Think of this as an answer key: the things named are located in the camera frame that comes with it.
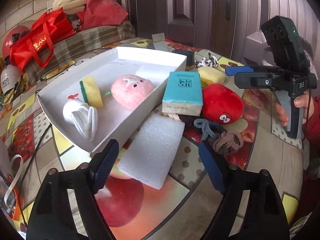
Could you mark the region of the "person right hand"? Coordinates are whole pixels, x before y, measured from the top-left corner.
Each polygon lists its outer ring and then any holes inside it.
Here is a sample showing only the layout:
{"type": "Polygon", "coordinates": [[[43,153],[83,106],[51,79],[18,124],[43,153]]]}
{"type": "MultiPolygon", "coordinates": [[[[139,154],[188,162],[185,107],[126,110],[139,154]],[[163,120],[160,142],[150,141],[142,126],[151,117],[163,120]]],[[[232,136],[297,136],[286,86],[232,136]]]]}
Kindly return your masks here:
{"type": "MultiPolygon", "coordinates": [[[[309,97],[309,92],[305,92],[303,95],[300,95],[295,98],[294,105],[297,108],[302,108],[304,110],[303,124],[309,120],[314,113],[314,102],[313,99],[309,97]]],[[[289,116],[286,114],[285,109],[279,104],[275,103],[274,105],[276,113],[278,115],[278,120],[282,126],[287,126],[289,121],[289,116]]]]}

